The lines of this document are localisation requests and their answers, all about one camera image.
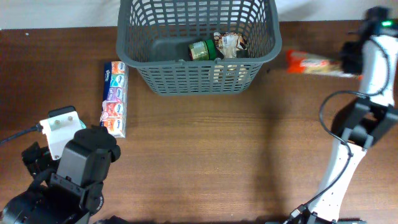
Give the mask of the colourful tissue pack box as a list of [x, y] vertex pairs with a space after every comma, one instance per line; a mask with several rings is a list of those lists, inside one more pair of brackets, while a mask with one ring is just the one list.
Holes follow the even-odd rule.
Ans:
[[105, 63], [100, 125], [116, 138], [126, 137], [128, 78], [124, 62]]

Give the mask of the orange spaghetti packet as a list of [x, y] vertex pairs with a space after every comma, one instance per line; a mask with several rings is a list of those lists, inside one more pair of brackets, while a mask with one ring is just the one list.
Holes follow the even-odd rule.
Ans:
[[357, 80], [363, 78], [362, 74], [345, 72], [342, 62], [339, 60], [299, 50], [288, 50], [286, 61], [289, 73], [355, 78]]

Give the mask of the beige snack bag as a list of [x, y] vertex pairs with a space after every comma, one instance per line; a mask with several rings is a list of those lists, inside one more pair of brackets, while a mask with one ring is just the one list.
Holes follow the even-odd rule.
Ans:
[[[247, 42], [240, 33], [215, 32], [213, 34], [213, 39], [216, 49], [216, 58], [219, 59], [237, 58], [239, 51], [244, 53], [244, 51], [247, 50]], [[213, 76], [214, 82], [220, 82], [222, 80], [221, 72], [223, 72], [225, 69], [226, 75], [228, 76], [235, 72], [237, 67], [237, 65], [215, 65]]]

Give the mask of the grey plastic basket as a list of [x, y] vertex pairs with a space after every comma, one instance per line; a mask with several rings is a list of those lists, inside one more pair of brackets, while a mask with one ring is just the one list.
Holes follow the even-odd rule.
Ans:
[[[225, 57], [193, 60], [189, 46], [219, 34], [239, 34], [244, 48]], [[159, 95], [233, 94], [245, 90], [282, 48], [273, 0], [120, 2], [118, 57]]]

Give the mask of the green lid glass jar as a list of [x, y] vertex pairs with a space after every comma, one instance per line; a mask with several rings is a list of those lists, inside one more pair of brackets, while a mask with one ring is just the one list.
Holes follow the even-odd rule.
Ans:
[[192, 43], [188, 49], [192, 60], [214, 60], [217, 58], [215, 43], [211, 39]]

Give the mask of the mint green packet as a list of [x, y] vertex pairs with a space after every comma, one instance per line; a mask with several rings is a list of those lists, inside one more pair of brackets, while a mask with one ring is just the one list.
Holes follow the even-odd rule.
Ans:
[[81, 128], [86, 129], [86, 124], [82, 120], [79, 120], [79, 122], [80, 122]]

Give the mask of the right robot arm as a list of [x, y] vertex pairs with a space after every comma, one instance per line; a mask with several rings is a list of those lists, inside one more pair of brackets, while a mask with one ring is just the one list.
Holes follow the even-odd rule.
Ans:
[[325, 131], [333, 136], [330, 161], [317, 194], [297, 207], [287, 223], [338, 223], [354, 172], [368, 150], [397, 124], [394, 79], [397, 24], [389, 9], [368, 9], [357, 35], [341, 50], [343, 70], [361, 75], [356, 98], [342, 108]]

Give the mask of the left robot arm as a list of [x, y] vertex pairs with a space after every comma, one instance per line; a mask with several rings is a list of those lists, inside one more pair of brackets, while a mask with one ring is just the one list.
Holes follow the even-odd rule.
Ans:
[[93, 126], [77, 131], [59, 159], [37, 142], [21, 156], [33, 181], [6, 204], [2, 222], [88, 223], [104, 205], [104, 180], [121, 149], [105, 127]]

